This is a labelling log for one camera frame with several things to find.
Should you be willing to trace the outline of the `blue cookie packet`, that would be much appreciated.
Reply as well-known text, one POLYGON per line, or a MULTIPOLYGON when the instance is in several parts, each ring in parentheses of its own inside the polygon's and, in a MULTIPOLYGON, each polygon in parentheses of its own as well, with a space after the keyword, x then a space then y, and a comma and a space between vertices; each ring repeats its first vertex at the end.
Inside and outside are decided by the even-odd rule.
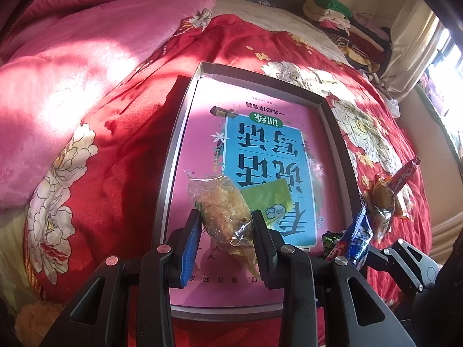
POLYGON ((344 236, 325 260, 344 256, 355 268, 358 270, 362 268, 366 261, 368 247, 374 236, 366 212, 366 204, 363 203, 359 214, 353 219, 352 224, 345 230, 344 236))

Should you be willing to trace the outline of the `yellow snack packet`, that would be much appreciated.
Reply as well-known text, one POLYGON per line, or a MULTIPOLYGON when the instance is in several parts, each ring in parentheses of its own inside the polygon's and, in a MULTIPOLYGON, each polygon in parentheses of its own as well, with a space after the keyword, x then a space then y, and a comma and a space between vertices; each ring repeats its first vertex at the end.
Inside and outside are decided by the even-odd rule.
POLYGON ((396 195, 389 188, 386 178, 376 175, 370 187, 363 192, 367 217, 375 240, 381 240, 388 233, 396 209, 396 195))

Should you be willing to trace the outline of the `red milk candy packet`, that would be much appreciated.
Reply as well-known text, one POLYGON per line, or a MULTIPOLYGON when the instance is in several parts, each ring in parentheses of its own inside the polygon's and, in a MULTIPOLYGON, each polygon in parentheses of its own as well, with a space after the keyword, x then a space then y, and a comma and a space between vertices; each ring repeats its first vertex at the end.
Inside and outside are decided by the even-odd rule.
POLYGON ((418 157, 410 159, 405 163, 396 174, 388 181, 388 188, 394 194, 397 194, 409 181, 410 177, 418 169, 421 160, 418 157))

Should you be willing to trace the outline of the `clear bag rice cracker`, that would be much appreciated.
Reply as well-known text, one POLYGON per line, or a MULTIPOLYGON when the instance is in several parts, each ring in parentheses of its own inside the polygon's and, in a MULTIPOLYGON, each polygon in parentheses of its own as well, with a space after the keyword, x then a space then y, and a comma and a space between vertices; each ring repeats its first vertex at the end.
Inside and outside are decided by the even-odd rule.
POLYGON ((233 181, 226 175, 191 177, 188 195, 216 246, 260 279, 251 211, 233 181))

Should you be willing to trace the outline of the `orange rice cracker roll packet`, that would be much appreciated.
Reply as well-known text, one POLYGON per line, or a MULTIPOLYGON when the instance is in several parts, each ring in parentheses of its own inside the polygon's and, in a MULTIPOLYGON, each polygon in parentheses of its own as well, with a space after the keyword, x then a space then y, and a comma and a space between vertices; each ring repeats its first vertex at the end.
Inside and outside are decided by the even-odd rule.
POLYGON ((402 220, 411 221, 413 210, 413 193, 408 185, 405 185, 395 196, 394 216, 402 220))

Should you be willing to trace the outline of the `green peas snack packet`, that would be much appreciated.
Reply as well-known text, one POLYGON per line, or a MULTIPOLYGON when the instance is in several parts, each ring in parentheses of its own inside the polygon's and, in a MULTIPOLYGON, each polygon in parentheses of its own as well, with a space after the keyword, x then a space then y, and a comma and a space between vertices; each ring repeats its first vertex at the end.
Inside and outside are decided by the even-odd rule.
POLYGON ((341 232, 330 232, 326 231, 322 235, 322 242, 323 242, 323 257, 326 259, 331 251, 335 248, 338 241, 344 236, 345 230, 341 232))

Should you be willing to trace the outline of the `light green snack packet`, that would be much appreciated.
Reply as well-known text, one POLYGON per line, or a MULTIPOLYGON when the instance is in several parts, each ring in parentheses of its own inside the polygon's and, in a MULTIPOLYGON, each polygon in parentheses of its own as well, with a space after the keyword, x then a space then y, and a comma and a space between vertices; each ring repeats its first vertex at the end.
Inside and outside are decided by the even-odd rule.
POLYGON ((241 193, 250 211, 260 211, 267 226, 279 222, 293 208, 290 187, 285 179, 243 188, 241 193))

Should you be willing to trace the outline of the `pile of folded clothes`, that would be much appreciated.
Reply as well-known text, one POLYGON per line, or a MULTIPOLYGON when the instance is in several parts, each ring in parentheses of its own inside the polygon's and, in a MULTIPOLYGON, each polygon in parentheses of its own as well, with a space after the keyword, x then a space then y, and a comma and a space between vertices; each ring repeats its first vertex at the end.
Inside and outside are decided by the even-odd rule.
POLYGON ((304 17, 334 42, 355 69, 384 74, 392 56, 388 27, 355 13, 337 0, 304 0, 304 17))

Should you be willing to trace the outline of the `cream curtain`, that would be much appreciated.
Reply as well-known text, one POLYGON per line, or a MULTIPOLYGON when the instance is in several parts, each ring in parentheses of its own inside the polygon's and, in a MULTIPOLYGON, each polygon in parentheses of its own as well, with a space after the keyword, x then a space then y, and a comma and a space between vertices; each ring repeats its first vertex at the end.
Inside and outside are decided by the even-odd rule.
POLYGON ((392 55, 381 76, 388 95, 401 102, 436 54, 445 26, 424 0, 406 0, 392 28, 392 55))

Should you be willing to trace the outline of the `pink quilt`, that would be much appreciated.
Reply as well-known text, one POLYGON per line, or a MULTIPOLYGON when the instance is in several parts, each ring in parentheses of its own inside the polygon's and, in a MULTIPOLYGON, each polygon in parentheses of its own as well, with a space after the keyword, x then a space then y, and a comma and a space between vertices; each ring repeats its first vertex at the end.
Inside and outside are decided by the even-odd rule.
POLYGON ((28 202, 86 113, 216 0, 34 0, 1 46, 1 206, 28 202))

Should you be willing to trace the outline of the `beige bed sheet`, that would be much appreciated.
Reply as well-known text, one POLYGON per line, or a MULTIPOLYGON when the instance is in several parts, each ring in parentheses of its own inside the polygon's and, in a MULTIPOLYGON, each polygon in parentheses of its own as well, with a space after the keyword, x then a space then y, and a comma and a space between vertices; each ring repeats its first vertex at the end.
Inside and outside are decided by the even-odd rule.
POLYGON ((306 41, 331 60, 349 66, 345 55, 326 34, 293 13, 244 0, 216 0, 213 17, 233 14, 270 32, 289 32, 306 41))

